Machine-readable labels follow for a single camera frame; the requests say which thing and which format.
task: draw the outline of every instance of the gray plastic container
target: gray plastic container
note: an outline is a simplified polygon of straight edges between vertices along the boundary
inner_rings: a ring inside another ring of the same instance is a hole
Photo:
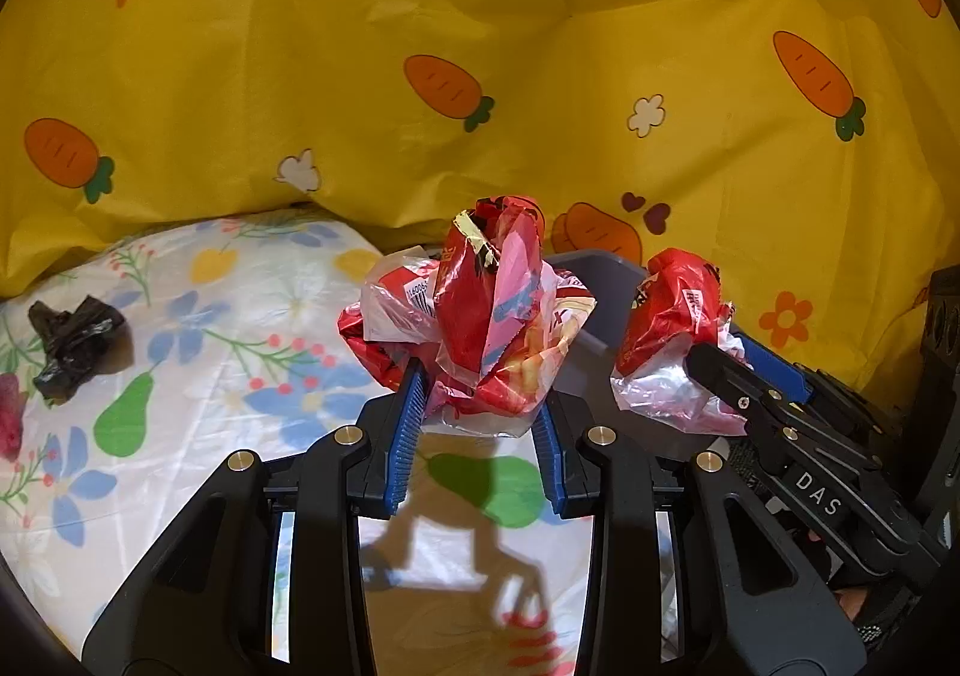
[[[571,251],[547,259],[555,268],[570,270],[597,298],[554,382],[560,392],[587,401],[598,425],[632,436],[651,454],[688,460],[713,443],[712,435],[685,435],[662,422],[621,411],[613,399],[610,374],[627,328],[637,284],[647,271],[609,251]]]

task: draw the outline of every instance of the yellow tablecloth with carrot print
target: yellow tablecloth with carrot print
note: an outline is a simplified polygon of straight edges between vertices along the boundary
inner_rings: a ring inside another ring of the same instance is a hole
[[[941,0],[8,0],[0,66],[5,295],[158,222],[309,198],[390,249],[520,193],[890,403],[960,259]]]

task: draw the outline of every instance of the white barcode label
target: white barcode label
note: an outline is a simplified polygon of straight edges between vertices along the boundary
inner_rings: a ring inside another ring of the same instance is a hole
[[[416,310],[434,318],[433,299],[427,294],[426,278],[417,278],[403,284],[403,293],[407,296],[407,302]]]
[[[683,299],[686,300],[686,307],[690,310],[693,331],[696,333],[700,328],[700,317],[704,315],[704,293],[699,289],[683,289]]]

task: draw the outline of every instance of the red crumpled object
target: red crumpled object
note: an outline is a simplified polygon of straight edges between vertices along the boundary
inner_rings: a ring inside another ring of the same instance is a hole
[[[573,274],[541,260],[543,234],[531,200],[481,200],[454,219],[440,262],[413,250],[384,257],[337,328],[391,389],[411,355],[423,361],[433,380],[427,417],[451,425],[470,416],[469,428],[456,428],[520,435],[595,304]]]
[[[16,462],[23,444],[23,411],[27,395],[12,372],[0,374],[0,457]]]
[[[666,249],[647,263],[649,278],[637,288],[616,369],[632,374],[667,341],[688,332],[693,342],[717,344],[720,274],[697,254]]]

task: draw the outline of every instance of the green pear print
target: green pear print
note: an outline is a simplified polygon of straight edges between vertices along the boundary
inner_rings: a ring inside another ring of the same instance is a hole
[[[154,391],[154,376],[141,372],[110,403],[93,425],[93,439],[104,453],[128,457],[147,437],[147,402]]]
[[[502,527],[526,527],[544,508],[539,470],[520,457],[434,454],[426,468],[440,486],[459,494]]]

